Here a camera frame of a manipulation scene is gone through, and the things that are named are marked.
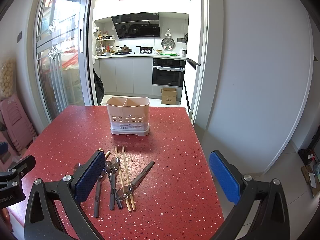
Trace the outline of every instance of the metal screw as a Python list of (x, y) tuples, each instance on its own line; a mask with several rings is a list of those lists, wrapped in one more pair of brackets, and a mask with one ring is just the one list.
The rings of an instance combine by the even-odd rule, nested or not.
[(244, 178), (244, 180), (246, 180), (246, 181), (252, 180), (252, 177), (251, 177), (250, 175), (248, 175), (248, 174), (244, 175), (243, 178)]
[(41, 179), (36, 179), (35, 180), (35, 185), (38, 185), (38, 184), (40, 184), (41, 183)]
[(280, 185), (279, 179), (274, 179), (274, 180), (273, 180), (273, 183), (276, 184), (276, 185)]
[(70, 175), (66, 175), (63, 177), (63, 181), (69, 181), (71, 180), (71, 176)]

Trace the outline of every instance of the kitchen countertop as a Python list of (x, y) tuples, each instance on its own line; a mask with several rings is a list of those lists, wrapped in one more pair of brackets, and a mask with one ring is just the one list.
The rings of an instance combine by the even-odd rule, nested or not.
[(183, 57), (183, 56), (168, 56), (168, 55), (158, 55), (158, 54), (123, 54), (123, 55), (109, 55), (109, 56), (98, 56), (98, 57), (94, 57), (94, 59), (112, 58), (112, 57), (156, 57), (156, 58), (182, 59), (182, 60), (186, 60), (186, 59), (187, 59), (187, 57)]
[[(26, 152), (36, 167), (22, 178), (26, 200), (9, 207), (23, 225), (33, 182), (60, 180), (73, 173), (98, 149), (121, 145), (132, 180), (151, 161), (155, 165), (134, 192), (136, 211), (109, 210), (110, 184), (102, 182), (100, 217), (93, 217), (95, 187), (81, 207), (105, 239), (210, 239), (223, 223), (212, 176), (189, 117), (183, 107), (150, 107), (147, 136), (112, 135), (105, 106), (69, 106), (37, 137)], [(74, 233), (60, 202), (62, 222)]]

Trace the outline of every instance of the black range hood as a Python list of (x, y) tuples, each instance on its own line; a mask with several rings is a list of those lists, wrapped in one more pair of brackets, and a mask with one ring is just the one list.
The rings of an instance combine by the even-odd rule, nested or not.
[(112, 17), (119, 39), (160, 38), (159, 13), (132, 13)]

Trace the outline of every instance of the spoon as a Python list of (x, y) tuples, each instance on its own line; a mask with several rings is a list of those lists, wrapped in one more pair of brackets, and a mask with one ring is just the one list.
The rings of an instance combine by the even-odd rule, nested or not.
[(96, 187), (96, 196), (94, 199), (94, 217), (98, 218), (99, 217), (99, 206), (100, 206), (100, 192), (101, 192), (101, 180), (106, 174), (106, 169), (103, 168), (97, 182), (97, 187)]
[(132, 192), (138, 186), (138, 184), (144, 179), (147, 173), (151, 170), (152, 166), (155, 164), (154, 161), (151, 161), (141, 172), (140, 174), (131, 182), (129, 186), (124, 186), (119, 189), (116, 193), (116, 199), (123, 201), (130, 197)]
[[(111, 166), (111, 162), (110, 161), (106, 161), (106, 173), (108, 174), (108, 178), (109, 178), (109, 182), (110, 182), (110, 186), (111, 186), (111, 175), (112, 175), (112, 171), (110, 169), (110, 166)], [(118, 208), (119, 209), (122, 209), (123, 206), (122, 206), (122, 203), (121, 201), (117, 200), (117, 196), (116, 196), (116, 201), (117, 201), (117, 204), (118, 204)]]
[(111, 159), (111, 165), (110, 169), (112, 171), (111, 175), (111, 191), (110, 191), (110, 203), (109, 203), (109, 208), (110, 210), (115, 209), (115, 194), (116, 194), (116, 171), (120, 167), (120, 161), (118, 157), (113, 157)]
[(80, 166), (81, 166), (81, 164), (80, 164), (80, 163), (77, 163), (77, 164), (73, 167), (73, 173), (75, 173)]

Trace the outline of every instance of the sliding glass door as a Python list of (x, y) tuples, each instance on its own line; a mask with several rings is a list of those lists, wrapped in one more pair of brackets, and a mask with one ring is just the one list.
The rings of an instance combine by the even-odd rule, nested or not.
[(53, 120), (69, 105), (92, 105), (84, 22), (90, 0), (41, 0), (36, 27), (36, 72)]

